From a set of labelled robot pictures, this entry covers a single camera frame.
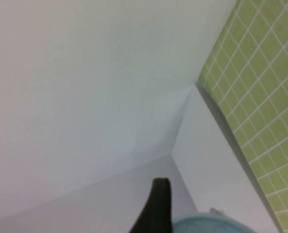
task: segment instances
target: light blue object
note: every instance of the light blue object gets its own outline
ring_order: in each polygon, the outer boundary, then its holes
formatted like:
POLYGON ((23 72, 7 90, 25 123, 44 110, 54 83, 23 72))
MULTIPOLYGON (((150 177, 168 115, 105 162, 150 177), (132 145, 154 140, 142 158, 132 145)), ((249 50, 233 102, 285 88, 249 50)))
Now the light blue object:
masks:
POLYGON ((173 233, 255 233, 247 226, 224 216, 197 213, 175 218, 173 233))

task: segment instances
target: green tiled wall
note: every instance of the green tiled wall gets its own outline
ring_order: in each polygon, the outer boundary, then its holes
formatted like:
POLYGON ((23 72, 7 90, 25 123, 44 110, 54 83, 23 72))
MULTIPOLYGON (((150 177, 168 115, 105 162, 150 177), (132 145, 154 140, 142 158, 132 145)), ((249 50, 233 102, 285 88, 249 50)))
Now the green tiled wall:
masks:
POLYGON ((199 82, 288 232, 288 0, 240 0, 199 82))

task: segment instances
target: white ceiling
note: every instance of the white ceiling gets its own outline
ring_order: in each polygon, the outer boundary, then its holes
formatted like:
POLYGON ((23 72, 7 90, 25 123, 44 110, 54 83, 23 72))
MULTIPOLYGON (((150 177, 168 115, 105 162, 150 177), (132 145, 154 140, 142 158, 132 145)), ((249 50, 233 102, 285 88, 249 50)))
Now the white ceiling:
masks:
POLYGON ((171 153, 235 0, 0 0, 0 219, 171 153))

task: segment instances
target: black object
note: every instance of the black object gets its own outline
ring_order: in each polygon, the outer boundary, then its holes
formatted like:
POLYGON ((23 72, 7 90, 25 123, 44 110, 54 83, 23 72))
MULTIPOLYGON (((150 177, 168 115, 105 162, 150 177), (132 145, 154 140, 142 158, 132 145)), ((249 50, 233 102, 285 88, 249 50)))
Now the black object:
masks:
POLYGON ((130 233, 171 233, 171 184, 155 178, 148 200, 130 233))

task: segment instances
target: white wall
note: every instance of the white wall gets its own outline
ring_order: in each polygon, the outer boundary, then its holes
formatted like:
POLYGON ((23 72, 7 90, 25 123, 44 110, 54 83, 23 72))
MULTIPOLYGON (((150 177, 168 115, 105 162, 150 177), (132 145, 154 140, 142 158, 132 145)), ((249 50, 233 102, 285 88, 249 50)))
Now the white wall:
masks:
POLYGON ((258 233, 278 232, 196 87, 172 155, 199 211, 214 207, 258 233))
POLYGON ((0 221, 0 233, 127 233, 155 177, 168 177, 173 216, 196 211, 171 155, 0 221))

